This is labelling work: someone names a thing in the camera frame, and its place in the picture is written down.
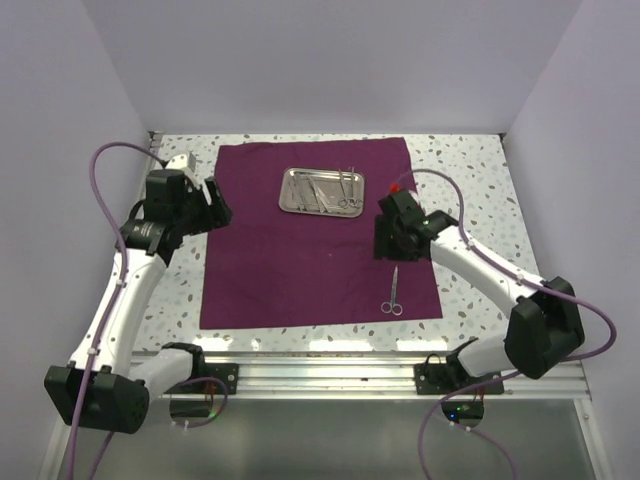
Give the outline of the small steel ring scissors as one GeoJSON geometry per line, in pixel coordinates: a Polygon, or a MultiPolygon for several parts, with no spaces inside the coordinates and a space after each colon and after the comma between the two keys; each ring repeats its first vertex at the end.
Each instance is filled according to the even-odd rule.
{"type": "Polygon", "coordinates": [[[348,203],[352,208],[360,208],[363,203],[356,193],[356,172],[354,167],[350,170],[350,197],[348,203]]]}

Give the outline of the steel forceps with rings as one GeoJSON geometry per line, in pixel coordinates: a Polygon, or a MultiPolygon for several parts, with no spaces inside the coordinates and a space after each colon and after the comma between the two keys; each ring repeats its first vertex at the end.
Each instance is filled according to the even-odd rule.
{"type": "Polygon", "coordinates": [[[338,170],[338,182],[341,188],[341,192],[342,192],[342,196],[338,202],[339,206],[341,208],[349,208],[350,207],[350,201],[349,201],[349,197],[347,196],[347,192],[346,192],[346,186],[345,186],[345,181],[344,181],[344,176],[341,170],[338,170]]]}

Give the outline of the steel surgical scissors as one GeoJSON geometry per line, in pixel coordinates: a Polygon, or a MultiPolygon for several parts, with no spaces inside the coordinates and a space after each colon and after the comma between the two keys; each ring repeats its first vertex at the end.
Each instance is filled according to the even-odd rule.
{"type": "Polygon", "coordinates": [[[395,266],[392,275],[390,297],[387,301],[382,302],[380,305],[380,310],[384,314],[400,316],[403,313],[403,306],[397,302],[398,280],[399,268],[395,266]]]}

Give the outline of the purple cloth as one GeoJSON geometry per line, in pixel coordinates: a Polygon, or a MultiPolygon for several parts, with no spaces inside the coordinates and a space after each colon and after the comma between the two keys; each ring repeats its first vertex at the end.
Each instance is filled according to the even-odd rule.
{"type": "Polygon", "coordinates": [[[207,238],[201,327],[382,321],[380,305],[390,297],[395,266],[402,318],[439,318],[442,307],[430,262],[373,258],[378,202],[394,182],[413,187],[410,170],[403,138],[222,146],[214,176],[232,220],[207,238]],[[283,175],[292,167],[354,167],[366,182],[363,213],[336,219],[282,211],[283,175]]]}

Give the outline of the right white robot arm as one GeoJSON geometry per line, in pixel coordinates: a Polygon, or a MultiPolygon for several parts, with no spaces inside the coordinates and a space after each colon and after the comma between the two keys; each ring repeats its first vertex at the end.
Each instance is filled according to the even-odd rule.
{"type": "Polygon", "coordinates": [[[419,214],[409,222],[379,214],[374,220],[374,256],[411,262],[429,259],[461,276],[507,317],[504,332],[470,339],[444,359],[422,367],[440,392],[468,392],[505,370],[539,379],[583,345],[572,285],[561,277],[546,281],[519,269],[467,237],[458,222],[442,211],[419,214]]]}

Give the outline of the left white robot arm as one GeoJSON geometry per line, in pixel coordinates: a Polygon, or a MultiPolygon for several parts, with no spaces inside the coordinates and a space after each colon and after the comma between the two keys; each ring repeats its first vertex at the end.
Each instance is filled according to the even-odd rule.
{"type": "Polygon", "coordinates": [[[178,385],[201,390],[208,369],[201,347],[169,342],[144,364],[130,366],[150,297],[184,237],[230,224],[232,213],[213,177],[199,184],[181,170],[154,170],[116,243],[112,274],[81,344],[44,387],[67,425],[133,434],[150,403],[178,385]]]}

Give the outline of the steel instrument tray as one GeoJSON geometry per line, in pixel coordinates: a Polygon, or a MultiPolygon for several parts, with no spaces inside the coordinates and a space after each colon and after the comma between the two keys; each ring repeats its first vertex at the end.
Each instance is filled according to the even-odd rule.
{"type": "Polygon", "coordinates": [[[287,213],[352,219],[364,210],[365,177],[354,169],[290,168],[278,199],[287,213]]]}

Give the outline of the steel straight probe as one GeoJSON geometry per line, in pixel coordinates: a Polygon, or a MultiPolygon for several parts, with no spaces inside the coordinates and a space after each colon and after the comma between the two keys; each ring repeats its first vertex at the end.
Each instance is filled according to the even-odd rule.
{"type": "Polygon", "coordinates": [[[303,184],[304,187],[306,188],[307,191],[307,196],[309,198],[309,201],[312,202],[314,205],[317,204],[317,199],[314,193],[314,188],[313,188],[313,184],[309,178],[308,175],[303,175],[302,176],[302,180],[303,180],[303,184]]]}

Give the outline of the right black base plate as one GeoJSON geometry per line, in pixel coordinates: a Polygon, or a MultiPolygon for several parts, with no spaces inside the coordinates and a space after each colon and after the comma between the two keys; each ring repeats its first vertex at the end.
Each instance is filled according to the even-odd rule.
{"type": "Polygon", "coordinates": [[[423,362],[413,365],[413,379],[418,395],[444,395],[470,385],[498,378],[499,372],[473,377],[453,356],[430,354],[423,362]]]}

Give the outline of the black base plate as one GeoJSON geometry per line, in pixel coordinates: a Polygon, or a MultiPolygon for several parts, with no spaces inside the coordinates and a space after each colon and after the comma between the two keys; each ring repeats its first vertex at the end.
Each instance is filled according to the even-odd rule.
{"type": "Polygon", "coordinates": [[[235,395],[240,378],[237,363],[206,363],[188,380],[171,387],[167,394],[223,394],[235,395]]]}
{"type": "Polygon", "coordinates": [[[430,354],[423,362],[413,365],[413,379],[418,395],[444,395],[470,385],[498,378],[499,372],[473,377],[453,356],[430,354]]]}

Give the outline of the aluminium front rail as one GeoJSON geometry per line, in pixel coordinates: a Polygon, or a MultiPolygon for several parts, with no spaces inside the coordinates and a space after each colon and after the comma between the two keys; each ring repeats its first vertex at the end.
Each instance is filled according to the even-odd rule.
{"type": "MultiPolygon", "coordinates": [[[[420,395],[414,379],[416,355],[226,354],[209,355],[210,364],[234,363],[236,396],[242,399],[436,399],[420,395]]],[[[591,397],[581,364],[565,363],[539,380],[518,376],[502,382],[497,400],[583,400],[591,397]]]]}

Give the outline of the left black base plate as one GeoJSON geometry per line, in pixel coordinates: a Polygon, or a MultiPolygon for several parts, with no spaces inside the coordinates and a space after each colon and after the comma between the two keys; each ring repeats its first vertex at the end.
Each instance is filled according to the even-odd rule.
{"type": "Polygon", "coordinates": [[[171,387],[167,394],[223,394],[235,395],[240,378],[237,363],[206,363],[188,380],[171,387]]]}

